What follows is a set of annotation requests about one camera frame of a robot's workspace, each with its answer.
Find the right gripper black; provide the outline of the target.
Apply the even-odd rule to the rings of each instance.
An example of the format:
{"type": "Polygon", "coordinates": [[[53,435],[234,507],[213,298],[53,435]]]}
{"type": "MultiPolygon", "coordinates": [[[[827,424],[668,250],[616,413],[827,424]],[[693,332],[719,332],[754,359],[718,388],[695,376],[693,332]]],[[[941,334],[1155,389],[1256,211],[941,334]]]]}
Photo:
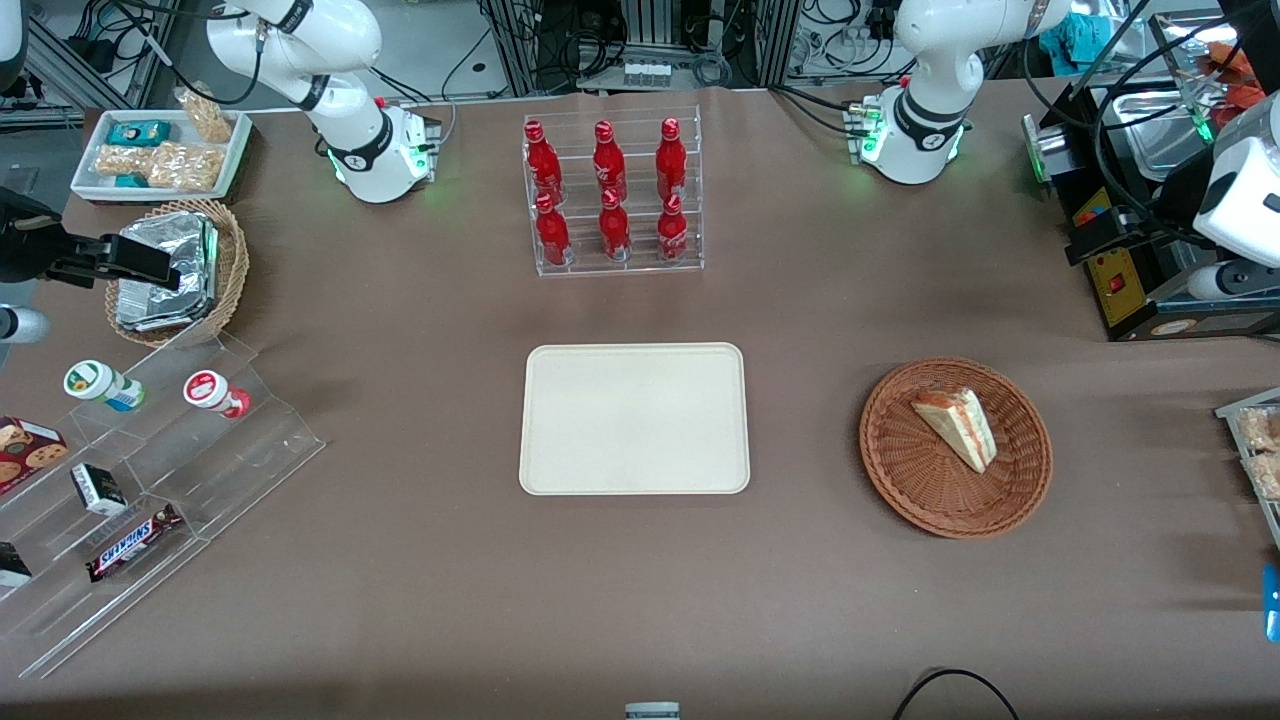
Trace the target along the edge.
{"type": "MultiPolygon", "coordinates": [[[[68,232],[51,209],[10,190],[1,190],[1,282],[59,281],[91,288],[99,278],[93,258],[84,254],[92,241],[68,232]]],[[[182,274],[172,256],[123,234],[101,234],[100,275],[132,281],[166,291],[180,288],[182,274]]]]}

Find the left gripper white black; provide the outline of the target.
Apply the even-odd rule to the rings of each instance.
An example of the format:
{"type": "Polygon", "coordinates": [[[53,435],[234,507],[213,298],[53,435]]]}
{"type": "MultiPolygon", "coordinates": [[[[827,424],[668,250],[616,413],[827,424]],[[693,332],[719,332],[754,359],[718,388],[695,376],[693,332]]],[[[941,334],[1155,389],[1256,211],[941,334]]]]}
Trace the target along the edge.
{"type": "MultiPolygon", "coordinates": [[[[1220,135],[1176,167],[1155,200],[1156,217],[1266,268],[1279,265],[1277,146],[1256,135],[1220,135]]],[[[1078,266],[1153,240],[1129,206],[1094,205],[1073,218],[1066,260],[1078,266]]]]}

